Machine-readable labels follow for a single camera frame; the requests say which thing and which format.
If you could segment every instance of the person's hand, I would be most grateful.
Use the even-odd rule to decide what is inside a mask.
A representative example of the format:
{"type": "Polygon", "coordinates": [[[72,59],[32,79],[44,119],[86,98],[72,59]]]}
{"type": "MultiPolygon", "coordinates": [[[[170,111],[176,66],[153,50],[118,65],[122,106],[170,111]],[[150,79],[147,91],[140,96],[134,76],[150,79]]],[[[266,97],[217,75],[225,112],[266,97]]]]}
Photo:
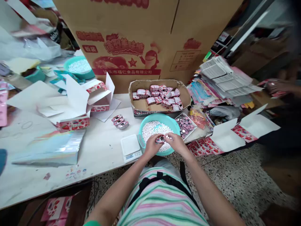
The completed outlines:
{"type": "Polygon", "coordinates": [[[274,82],[274,85],[271,86],[271,93],[275,93],[278,91],[282,92],[294,92],[296,89],[296,85],[292,84],[290,82],[283,82],[283,81],[276,81],[274,82]]]}
{"type": "Polygon", "coordinates": [[[152,135],[146,142],[146,148],[145,148],[145,152],[144,155],[150,160],[152,157],[154,157],[159,149],[163,146],[163,143],[159,143],[156,144],[155,140],[160,137],[163,136],[163,134],[154,134],[152,135]]]}
{"type": "Polygon", "coordinates": [[[189,151],[189,149],[186,147],[182,137],[180,137],[177,134],[174,133],[167,133],[164,135],[164,140],[170,144],[170,146],[176,151],[178,152],[184,159],[188,158],[191,156],[191,152],[189,151]]]}

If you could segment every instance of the person's left hand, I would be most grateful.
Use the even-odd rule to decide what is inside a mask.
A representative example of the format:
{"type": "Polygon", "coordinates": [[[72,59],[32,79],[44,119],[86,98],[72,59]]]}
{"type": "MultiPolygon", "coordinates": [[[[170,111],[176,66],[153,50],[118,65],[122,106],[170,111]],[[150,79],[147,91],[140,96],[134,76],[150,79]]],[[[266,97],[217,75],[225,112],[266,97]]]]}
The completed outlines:
{"type": "Polygon", "coordinates": [[[152,135],[146,142],[146,148],[145,148],[145,152],[144,155],[149,158],[149,160],[154,157],[159,149],[163,146],[163,143],[159,143],[156,144],[155,140],[159,137],[159,136],[163,136],[163,134],[154,134],[152,135]]]}

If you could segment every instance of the strawberry illustration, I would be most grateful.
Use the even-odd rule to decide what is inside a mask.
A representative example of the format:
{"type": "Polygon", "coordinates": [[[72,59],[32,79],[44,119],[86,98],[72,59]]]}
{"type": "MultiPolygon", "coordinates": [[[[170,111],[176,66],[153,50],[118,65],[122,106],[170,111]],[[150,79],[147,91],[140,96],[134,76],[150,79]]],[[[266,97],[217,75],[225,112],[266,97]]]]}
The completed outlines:
{"type": "Polygon", "coordinates": [[[65,126],[62,127],[62,129],[69,130],[69,126],[65,125],[65,126]]]}

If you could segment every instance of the red star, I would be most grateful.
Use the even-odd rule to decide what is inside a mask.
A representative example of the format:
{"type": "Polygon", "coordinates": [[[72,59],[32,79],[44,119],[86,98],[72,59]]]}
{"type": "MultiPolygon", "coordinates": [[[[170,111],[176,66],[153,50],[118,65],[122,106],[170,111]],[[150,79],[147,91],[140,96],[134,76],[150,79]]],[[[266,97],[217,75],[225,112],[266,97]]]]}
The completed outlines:
{"type": "Polygon", "coordinates": [[[130,61],[128,61],[129,62],[129,64],[130,64],[130,67],[132,67],[132,66],[136,66],[136,63],[137,63],[137,61],[134,61],[134,59],[132,58],[132,60],[130,60],[130,61]]]}

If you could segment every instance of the white candy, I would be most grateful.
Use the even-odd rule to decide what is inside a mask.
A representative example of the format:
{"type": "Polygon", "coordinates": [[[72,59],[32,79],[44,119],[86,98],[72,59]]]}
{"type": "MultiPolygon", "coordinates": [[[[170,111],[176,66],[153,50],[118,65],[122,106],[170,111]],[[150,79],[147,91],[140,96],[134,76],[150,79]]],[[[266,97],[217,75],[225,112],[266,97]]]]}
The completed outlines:
{"type": "Polygon", "coordinates": [[[69,65],[68,68],[69,72],[71,73],[82,73],[82,72],[89,72],[92,70],[90,64],[87,60],[79,60],[69,65]]]}
{"type": "MultiPolygon", "coordinates": [[[[164,125],[163,123],[160,123],[159,121],[150,121],[146,123],[142,129],[142,137],[144,140],[144,143],[147,142],[147,140],[154,134],[166,134],[169,132],[173,132],[170,130],[170,128],[167,125],[164,125]]],[[[164,142],[163,146],[160,148],[159,152],[166,151],[170,148],[170,145],[166,142],[164,142]]]]}

